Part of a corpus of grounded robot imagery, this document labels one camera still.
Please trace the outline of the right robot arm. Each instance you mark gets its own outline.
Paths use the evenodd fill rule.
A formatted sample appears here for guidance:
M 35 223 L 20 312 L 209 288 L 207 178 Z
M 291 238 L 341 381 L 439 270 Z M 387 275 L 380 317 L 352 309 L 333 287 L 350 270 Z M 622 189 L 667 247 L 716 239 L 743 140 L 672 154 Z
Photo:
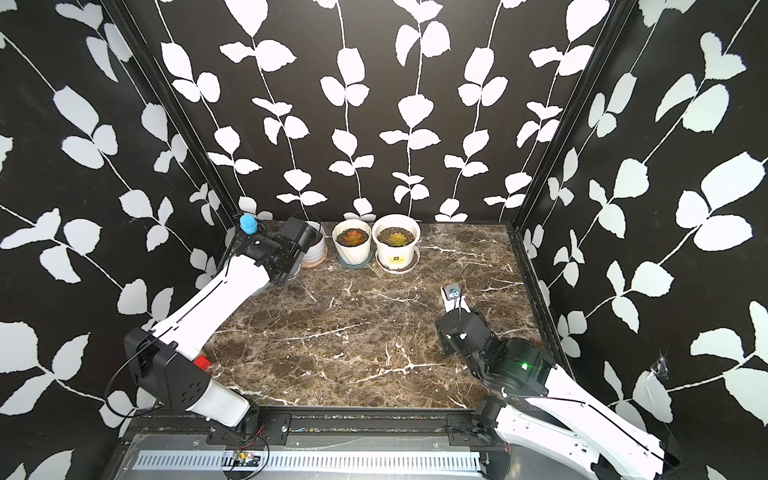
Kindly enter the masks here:
M 679 449 L 638 428 L 597 400 L 534 343 L 502 338 L 458 300 L 435 323 L 455 354 L 490 394 L 476 407 L 479 438 L 522 446 L 586 479 L 663 479 L 677 475 Z

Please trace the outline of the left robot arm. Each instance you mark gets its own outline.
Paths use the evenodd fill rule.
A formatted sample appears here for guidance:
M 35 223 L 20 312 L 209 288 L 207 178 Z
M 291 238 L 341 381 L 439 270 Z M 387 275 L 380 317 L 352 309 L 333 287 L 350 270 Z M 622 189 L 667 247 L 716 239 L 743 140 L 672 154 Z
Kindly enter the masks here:
M 174 412 L 192 412 L 236 427 L 251 410 L 241 395 L 221 385 L 194 360 L 248 298 L 285 283 L 318 235 L 305 222 L 288 223 L 273 236 L 250 235 L 222 270 L 189 302 L 146 331 L 124 340 L 134 383 Z

